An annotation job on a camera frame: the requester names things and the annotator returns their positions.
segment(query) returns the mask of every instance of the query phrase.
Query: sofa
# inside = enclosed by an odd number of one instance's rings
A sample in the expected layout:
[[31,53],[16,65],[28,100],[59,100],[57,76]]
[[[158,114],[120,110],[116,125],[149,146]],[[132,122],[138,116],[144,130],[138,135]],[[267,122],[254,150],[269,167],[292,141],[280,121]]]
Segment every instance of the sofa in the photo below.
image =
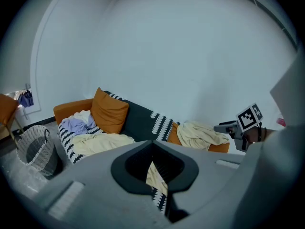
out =
[[[120,134],[131,136],[136,142],[145,140],[167,141],[169,134],[176,135],[176,133],[171,133],[174,123],[173,119],[153,112],[124,98],[121,98],[120,96],[112,94],[109,91],[105,91],[105,93],[114,99],[129,104],[128,113]],[[84,155],[78,155],[74,153],[73,144],[70,143],[70,140],[74,137],[74,134],[65,130],[61,126],[61,121],[64,118],[68,118],[70,115],[73,115],[75,112],[80,112],[81,110],[90,110],[92,107],[92,100],[93,99],[80,100],[54,107],[55,119],[59,125],[59,136],[64,146],[65,152],[73,164],[84,158]],[[88,132],[89,134],[103,133],[99,127],[95,127]],[[229,144],[223,144],[219,146],[211,145],[209,151],[227,153],[228,149]]]

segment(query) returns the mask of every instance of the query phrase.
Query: blue garment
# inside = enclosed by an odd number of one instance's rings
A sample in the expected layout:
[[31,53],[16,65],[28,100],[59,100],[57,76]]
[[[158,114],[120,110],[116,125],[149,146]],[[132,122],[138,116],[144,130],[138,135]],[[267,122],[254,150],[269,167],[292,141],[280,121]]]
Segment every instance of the blue garment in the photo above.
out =
[[75,118],[67,118],[61,122],[63,128],[69,132],[74,132],[75,135],[88,134],[88,129],[96,127],[93,117],[90,115],[88,123],[84,123],[82,120]]

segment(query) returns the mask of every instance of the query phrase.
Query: white cloth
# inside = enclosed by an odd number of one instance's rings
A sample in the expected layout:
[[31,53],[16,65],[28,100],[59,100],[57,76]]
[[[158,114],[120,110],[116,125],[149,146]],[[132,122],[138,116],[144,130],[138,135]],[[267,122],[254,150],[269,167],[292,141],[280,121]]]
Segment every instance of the white cloth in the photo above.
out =
[[[74,145],[73,148],[75,153],[89,156],[127,144],[132,144],[135,143],[135,141],[132,137],[126,135],[102,133],[77,135],[71,139],[71,143]],[[167,185],[159,175],[153,162],[147,173],[146,184],[155,187],[167,195]]]
[[85,124],[88,124],[89,116],[91,115],[90,110],[82,110],[80,112],[76,112],[73,117],[74,119],[79,119],[83,121]]
[[93,155],[134,143],[132,137],[116,133],[82,134],[71,140],[74,152],[80,155]]
[[155,187],[159,191],[161,191],[163,194],[167,195],[167,185],[163,181],[161,175],[157,171],[157,168],[154,166],[154,163],[152,162],[149,166],[147,177],[146,177],[146,184]]
[[211,126],[196,121],[185,122],[178,126],[177,135],[182,146],[205,150],[208,150],[211,144],[220,145],[229,142],[225,135],[215,132]]

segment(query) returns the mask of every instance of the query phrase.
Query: orange throw pillow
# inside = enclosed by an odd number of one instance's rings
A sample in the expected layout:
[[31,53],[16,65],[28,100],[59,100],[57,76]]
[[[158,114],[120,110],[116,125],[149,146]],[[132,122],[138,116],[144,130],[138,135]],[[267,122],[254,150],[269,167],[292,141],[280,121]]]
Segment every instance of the orange throw pillow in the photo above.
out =
[[128,108],[128,103],[114,99],[98,88],[90,111],[100,129],[106,133],[119,134],[125,122]]
[[0,94],[0,123],[7,125],[11,115],[18,106],[18,102],[11,97]]
[[[168,135],[167,142],[177,144],[177,145],[182,145],[179,140],[179,137],[177,135],[178,126],[179,126],[178,124],[173,122],[173,127],[172,127],[170,134]],[[229,150],[229,146],[230,146],[230,143],[220,144],[217,146],[211,144],[209,151],[218,152],[218,153],[227,153]]]

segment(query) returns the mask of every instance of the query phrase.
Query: white wall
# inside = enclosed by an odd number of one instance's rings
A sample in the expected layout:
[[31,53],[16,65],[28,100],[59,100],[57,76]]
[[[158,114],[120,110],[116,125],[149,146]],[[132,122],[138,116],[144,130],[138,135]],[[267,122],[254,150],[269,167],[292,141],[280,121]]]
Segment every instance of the white wall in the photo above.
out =
[[40,39],[36,86],[41,110],[22,117],[23,125],[54,116],[53,108],[86,98],[92,57],[89,46],[111,0],[59,0]]
[[292,39],[296,44],[298,44],[298,36],[296,34],[295,26],[289,19],[282,6],[276,0],[257,0],[263,4],[270,12],[277,17],[277,19],[284,25],[288,33],[291,35]]
[[22,90],[30,83],[34,37],[51,1],[28,0],[8,28],[0,46],[0,93]]
[[118,0],[93,48],[88,97],[100,86],[210,125],[256,102],[271,126],[278,109],[269,91],[295,56],[277,24],[247,0]]

